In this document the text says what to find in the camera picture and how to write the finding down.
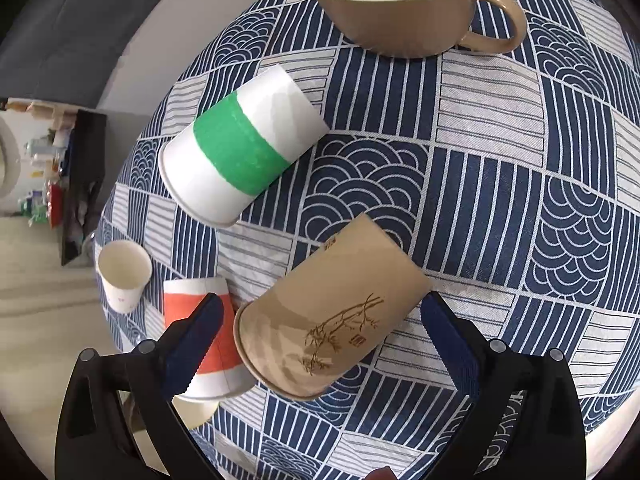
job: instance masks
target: white paper cup with orange band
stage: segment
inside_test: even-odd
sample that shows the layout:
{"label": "white paper cup with orange band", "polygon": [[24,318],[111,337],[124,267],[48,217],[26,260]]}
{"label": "white paper cup with orange band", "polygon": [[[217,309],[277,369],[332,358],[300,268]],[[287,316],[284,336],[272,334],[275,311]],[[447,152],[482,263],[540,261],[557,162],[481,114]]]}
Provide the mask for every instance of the white paper cup with orange band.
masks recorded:
{"label": "white paper cup with orange band", "polygon": [[225,309],[222,327],[187,391],[179,397],[210,402],[235,397],[251,389],[255,378],[242,364],[234,343],[234,309],[224,278],[164,282],[164,325],[189,317],[208,292],[217,294]]}
{"label": "white paper cup with orange band", "polygon": [[229,227],[329,127],[276,65],[219,101],[158,156],[160,175],[199,222]]}

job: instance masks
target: dark gray fabric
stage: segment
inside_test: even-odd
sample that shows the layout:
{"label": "dark gray fabric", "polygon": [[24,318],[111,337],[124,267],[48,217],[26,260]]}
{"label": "dark gray fabric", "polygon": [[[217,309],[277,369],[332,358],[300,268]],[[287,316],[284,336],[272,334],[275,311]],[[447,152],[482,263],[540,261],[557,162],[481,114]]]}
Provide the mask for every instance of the dark gray fabric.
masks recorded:
{"label": "dark gray fabric", "polygon": [[0,95],[94,108],[160,0],[30,0],[0,44]]}

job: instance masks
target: paper cup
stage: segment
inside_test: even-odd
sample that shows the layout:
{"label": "paper cup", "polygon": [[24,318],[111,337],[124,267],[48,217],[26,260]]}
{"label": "paper cup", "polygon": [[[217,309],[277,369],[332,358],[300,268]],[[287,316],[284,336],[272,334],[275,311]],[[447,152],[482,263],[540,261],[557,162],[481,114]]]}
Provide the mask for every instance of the paper cup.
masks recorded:
{"label": "paper cup", "polygon": [[120,314],[133,312],[151,279],[151,258],[137,243],[109,242],[100,251],[98,274],[109,306]]}
{"label": "paper cup", "polygon": [[179,397],[191,402],[211,402],[245,393],[255,385],[255,378],[242,364],[234,344],[234,309],[224,278],[172,280],[164,282],[164,325],[189,317],[208,292],[222,300],[225,315],[218,335],[205,355],[200,368]]}
{"label": "paper cup", "polygon": [[329,128],[279,66],[242,85],[162,146],[164,185],[191,217],[229,227]]}
{"label": "paper cup", "polygon": [[238,352],[256,378],[294,400],[319,397],[431,290],[430,280],[361,214],[238,311]]}

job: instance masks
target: blue gripper pad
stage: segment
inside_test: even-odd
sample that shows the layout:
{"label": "blue gripper pad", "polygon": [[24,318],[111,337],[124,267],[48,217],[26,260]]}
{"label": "blue gripper pad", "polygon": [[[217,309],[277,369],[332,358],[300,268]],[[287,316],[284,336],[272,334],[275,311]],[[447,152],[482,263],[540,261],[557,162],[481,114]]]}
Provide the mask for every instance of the blue gripper pad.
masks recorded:
{"label": "blue gripper pad", "polygon": [[222,300],[211,294],[189,329],[166,358],[162,396],[171,400],[187,391],[224,321]]}
{"label": "blue gripper pad", "polygon": [[420,304],[420,318],[458,391],[477,400],[480,396],[478,361],[453,320],[431,294]]}

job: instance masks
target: white paper cup with green band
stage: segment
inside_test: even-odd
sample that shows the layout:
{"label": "white paper cup with green band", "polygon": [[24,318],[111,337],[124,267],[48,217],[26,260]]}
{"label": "white paper cup with green band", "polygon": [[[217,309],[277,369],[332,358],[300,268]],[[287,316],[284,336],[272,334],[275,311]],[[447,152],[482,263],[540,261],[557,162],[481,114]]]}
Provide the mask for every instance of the white paper cup with green band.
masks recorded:
{"label": "white paper cup with green band", "polygon": [[160,175],[199,222],[229,227],[329,127],[276,65],[187,126],[158,156]]}

